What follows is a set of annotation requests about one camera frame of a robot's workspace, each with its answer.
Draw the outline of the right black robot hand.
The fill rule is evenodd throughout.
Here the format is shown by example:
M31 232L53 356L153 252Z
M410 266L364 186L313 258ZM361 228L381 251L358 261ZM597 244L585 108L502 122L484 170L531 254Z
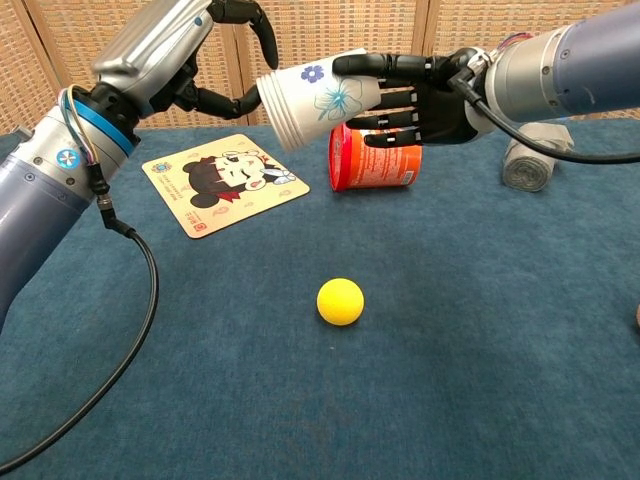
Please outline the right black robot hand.
M482 122L448 81L482 54L474 47L450 55L418 56L367 53L338 57L333 73L372 77L381 89L381 101L370 116L356 117L346 126L366 130L371 148L417 145L454 145L481 135Z

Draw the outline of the floral print paper cup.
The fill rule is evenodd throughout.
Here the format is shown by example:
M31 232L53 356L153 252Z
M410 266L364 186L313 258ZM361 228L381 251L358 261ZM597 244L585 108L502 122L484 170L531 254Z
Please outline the floral print paper cup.
M276 73L305 145L380 103L378 80L336 74L336 58L333 55Z

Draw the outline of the blue velvet table cloth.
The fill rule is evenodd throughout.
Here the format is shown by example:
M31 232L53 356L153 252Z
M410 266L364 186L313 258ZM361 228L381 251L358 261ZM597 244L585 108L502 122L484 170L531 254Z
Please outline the blue velvet table cloth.
M229 135L144 130L118 215L160 300L127 372L2 480L640 480L640 165L560 163L505 187L506 138L429 148L406 189L310 192L192 240L143 163ZM360 318L324 321L333 278Z

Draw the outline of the grey garbage bag roll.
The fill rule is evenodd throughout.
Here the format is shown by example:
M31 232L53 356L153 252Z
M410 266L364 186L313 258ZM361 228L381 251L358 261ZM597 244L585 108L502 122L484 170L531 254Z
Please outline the grey garbage bag roll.
M548 148L566 152L574 147L568 128L562 124L531 122L523 124L518 131ZM502 180L511 188L538 192L550 182L555 165L555 158L538 153L512 139L503 161Z

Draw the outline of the yellow foam ball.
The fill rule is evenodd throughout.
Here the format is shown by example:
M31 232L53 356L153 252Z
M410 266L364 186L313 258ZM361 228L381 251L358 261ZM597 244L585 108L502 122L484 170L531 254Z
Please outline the yellow foam ball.
M362 289L352 280L333 278L325 282L316 296L316 307L320 317L334 326L355 323L365 306Z

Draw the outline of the white paper cup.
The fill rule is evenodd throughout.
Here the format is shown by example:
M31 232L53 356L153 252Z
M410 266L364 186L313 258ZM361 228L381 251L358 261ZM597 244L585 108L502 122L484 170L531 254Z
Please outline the white paper cup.
M276 133L276 136L278 137L281 145L285 150L292 151L294 148L290 146L288 139L285 137L283 125L281 123L282 117L277 110L276 97L272 89L272 83L269 77L259 77L256 80L256 85L258 87L264 109Z
M290 133L292 135L293 138L293 143L296 145L297 148L301 148L304 146L303 142L302 142L302 138L299 134L299 131L297 129L297 125L294 122L294 119L291 115L291 111L289 109L288 104L286 103L285 100L285 96L282 92L282 89L280 87L280 84L278 82L278 78L276 76L276 74L274 72L271 72L268 74L268 77L273 85L272 89L278 99L278 102L280 104L280 108L283 111L286 123L288 125L288 128L290 130Z
M296 150L299 148L297 137L289 122L288 116L282 107L276 88L270 74L261 77L262 86L268 100L266 107L268 113L273 117L272 122L275 125L277 135L283 142L287 150Z
M276 97L277 110L282 117L281 123L283 125L285 137L288 139L292 148L302 148L305 146L305 142L302 134L300 133L298 124L294 119L293 110L285 99L276 74L271 73L270 79Z

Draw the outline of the orange instant noodle tub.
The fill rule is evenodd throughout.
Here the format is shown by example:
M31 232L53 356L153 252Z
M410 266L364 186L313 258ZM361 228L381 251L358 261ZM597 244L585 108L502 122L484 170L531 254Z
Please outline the orange instant noodle tub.
M329 180L335 192L379 187L404 187L418 177L421 146L373 148L364 139L373 130L334 128L329 136Z

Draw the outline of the cartoon girl mouse pad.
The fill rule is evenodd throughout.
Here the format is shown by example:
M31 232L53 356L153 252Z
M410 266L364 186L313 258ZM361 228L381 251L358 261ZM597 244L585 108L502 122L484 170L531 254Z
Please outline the cartoon girl mouse pad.
M150 160L142 170L191 239L310 192L297 174L244 134Z

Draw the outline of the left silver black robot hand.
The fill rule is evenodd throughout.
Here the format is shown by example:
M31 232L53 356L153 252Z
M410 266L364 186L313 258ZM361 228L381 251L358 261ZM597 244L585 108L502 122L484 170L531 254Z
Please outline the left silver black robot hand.
M94 61L97 85L88 102L132 126L173 105L226 120L254 111L261 103L256 87L230 99L195 85L198 51L216 24L249 25L267 65L279 66L273 28L254 0L152 0Z

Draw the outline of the woven rattan folding screen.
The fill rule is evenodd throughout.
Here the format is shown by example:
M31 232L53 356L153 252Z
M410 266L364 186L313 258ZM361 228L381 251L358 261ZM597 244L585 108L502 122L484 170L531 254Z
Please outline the woven rattan folding screen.
M150 0L0 0L0 134L32 127ZM640 0L258 0L282 67L362 47L448 54L490 49Z

